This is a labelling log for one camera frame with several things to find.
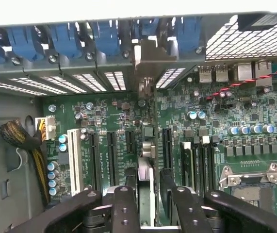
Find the metal rear port block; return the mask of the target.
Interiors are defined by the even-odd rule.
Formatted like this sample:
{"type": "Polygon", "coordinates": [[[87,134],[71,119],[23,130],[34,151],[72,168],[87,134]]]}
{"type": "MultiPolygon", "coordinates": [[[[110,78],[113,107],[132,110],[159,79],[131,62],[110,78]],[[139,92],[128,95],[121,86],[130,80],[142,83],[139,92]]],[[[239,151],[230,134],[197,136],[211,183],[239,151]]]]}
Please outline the metal rear port block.
{"type": "Polygon", "coordinates": [[[260,76],[272,73],[272,63],[266,60],[206,63],[198,66],[201,83],[228,83],[233,84],[246,80],[254,80],[257,87],[272,86],[272,78],[259,79],[260,76]]]}

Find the grey metal PC case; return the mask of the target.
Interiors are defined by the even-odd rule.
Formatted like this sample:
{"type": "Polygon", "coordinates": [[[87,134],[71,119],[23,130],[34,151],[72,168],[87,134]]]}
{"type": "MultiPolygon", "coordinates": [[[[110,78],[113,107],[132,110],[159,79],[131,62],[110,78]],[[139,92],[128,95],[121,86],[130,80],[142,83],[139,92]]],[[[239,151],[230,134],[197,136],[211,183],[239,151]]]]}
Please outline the grey metal PC case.
{"type": "MultiPolygon", "coordinates": [[[[156,41],[175,60],[168,63],[156,88],[172,89],[197,72],[206,63],[266,60],[277,64],[277,13],[191,13],[152,17],[81,19],[75,23],[82,46],[82,56],[68,59],[53,45],[50,25],[65,22],[38,23],[44,33],[45,57],[30,62],[17,56],[10,45],[7,28],[0,26],[0,47],[5,61],[0,63],[0,233],[36,217],[63,201],[52,201],[48,190],[47,140],[36,130],[35,118],[48,117],[44,99],[58,96],[133,93],[135,62],[141,58],[139,39],[132,39],[134,19],[158,18],[156,35],[144,38],[156,41]],[[173,17],[202,17],[200,46],[179,55],[177,42],[168,41],[173,17]],[[120,53],[107,56],[95,44],[91,23],[115,20],[120,53]]],[[[145,228],[136,204],[140,233],[181,233],[172,225],[159,200],[159,223],[145,228]]]]}

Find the green motherboard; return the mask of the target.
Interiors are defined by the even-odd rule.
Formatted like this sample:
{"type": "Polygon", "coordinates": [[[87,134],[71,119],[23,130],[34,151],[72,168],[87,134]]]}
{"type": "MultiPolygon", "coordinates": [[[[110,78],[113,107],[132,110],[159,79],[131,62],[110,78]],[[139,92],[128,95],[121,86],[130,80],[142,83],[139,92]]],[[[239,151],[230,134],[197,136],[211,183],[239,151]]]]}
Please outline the green motherboard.
{"type": "MultiPolygon", "coordinates": [[[[272,86],[257,87],[254,80],[228,83],[201,83],[199,73],[182,80],[172,89],[157,90],[159,130],[159,170],[163,164],[162,129],[172,131],[173,168],[176,185],[182,185],[180,144],[199,144],[200,187],[203,196],[202,136],[214,142],[215,189],[225,165],[237,172],[259,171],[277,162],[277,64],[272,86]]],[[[146,101],[133,93],[48,97],[44,112],[55,118],[56,138],[47,141],[48,190],[52,201],[71,197],[67,131],[80,129],[84,189],[93,188],[93,168],[89,152],[89,133],[98,133],[103,194],[110,183],[107,132],[116,132],[119,184],[126,183],[127,168],[136,169],[138,207],[148,202],[149,184],[139,183],[138,159],[141,158],[146,101]],[[135,153],[128,154],[126,130],[134,130],[135,153]]]]}

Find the short black expansion slot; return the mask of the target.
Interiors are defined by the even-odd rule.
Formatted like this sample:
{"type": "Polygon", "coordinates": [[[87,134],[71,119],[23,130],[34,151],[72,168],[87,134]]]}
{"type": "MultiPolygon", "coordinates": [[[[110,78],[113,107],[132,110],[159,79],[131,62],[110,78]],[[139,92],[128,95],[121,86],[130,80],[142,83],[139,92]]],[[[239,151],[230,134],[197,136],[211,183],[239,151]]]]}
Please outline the short black expansion slot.
{"type": "Polygon", "coordinates": [[[134,130],[126,130],[126,148],[128,154],[135,153],[135,135],[134,130]]]}

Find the white power connector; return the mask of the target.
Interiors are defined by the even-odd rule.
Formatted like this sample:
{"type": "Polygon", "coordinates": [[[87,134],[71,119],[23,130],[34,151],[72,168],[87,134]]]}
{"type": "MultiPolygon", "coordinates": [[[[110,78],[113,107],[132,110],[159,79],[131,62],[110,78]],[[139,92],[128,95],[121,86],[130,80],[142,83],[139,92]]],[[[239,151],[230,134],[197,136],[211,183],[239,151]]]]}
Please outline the white power connector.
{"type": "Polygon", "coordinates": [[[36,117],[35,127],[40,132],[42,141],[55,140],[56,125],[54,117],[36,117]]]}

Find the CPU socket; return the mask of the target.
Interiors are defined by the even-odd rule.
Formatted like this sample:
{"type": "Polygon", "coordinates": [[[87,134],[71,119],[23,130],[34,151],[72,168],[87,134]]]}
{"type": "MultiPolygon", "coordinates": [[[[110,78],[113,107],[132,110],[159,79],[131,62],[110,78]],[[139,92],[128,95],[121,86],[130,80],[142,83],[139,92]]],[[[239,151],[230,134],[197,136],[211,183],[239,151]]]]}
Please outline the CPU socket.
{"type": "Polygon", "coordinates": [[[237,172],[225,165],[221,169],[218,188],[277,215],[277,162],[271,162],[259,171],[249,172],[237,172]]]}

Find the white expansion slot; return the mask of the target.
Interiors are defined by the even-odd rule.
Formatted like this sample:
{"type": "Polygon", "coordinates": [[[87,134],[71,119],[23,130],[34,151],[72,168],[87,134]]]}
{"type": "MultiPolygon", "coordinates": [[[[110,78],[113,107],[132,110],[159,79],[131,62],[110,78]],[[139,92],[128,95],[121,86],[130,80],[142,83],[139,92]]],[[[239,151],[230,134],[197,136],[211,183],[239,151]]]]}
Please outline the white expansion slot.
{"type": "Polygon", "coordinates": [[[67,131],[71,196],[84,190],[80,129],[67,131]]]}

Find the long black expansion slot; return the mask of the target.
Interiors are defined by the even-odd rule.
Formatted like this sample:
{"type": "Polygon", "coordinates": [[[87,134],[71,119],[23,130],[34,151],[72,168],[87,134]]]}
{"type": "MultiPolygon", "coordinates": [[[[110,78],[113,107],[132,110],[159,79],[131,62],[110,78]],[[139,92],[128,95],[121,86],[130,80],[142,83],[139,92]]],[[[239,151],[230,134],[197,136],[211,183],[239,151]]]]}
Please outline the long black expansion slot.
{"type": "Polygon", "coordinates": [[[119,184],[119,178],[117,171],[117,139],[116,132],[114,131],[107,132],[107,148],[109,157],[110,183],[111,186],[115,186],[119,184]]]}
{"type": "Polygon", "coordinates": [[[162,129],[163,164],[165,168],[173,168],[172,159],[172,131],[170,128],[162,129]]]}
{"type": "Polygon", "coordinates": [[[99,153],[99,138],[98,133],[89,133],[89,152],[93,168],[94,188],[98,191],[102,190],[101,184],[101,167],[100,167],[100,153],[99,153]]]}

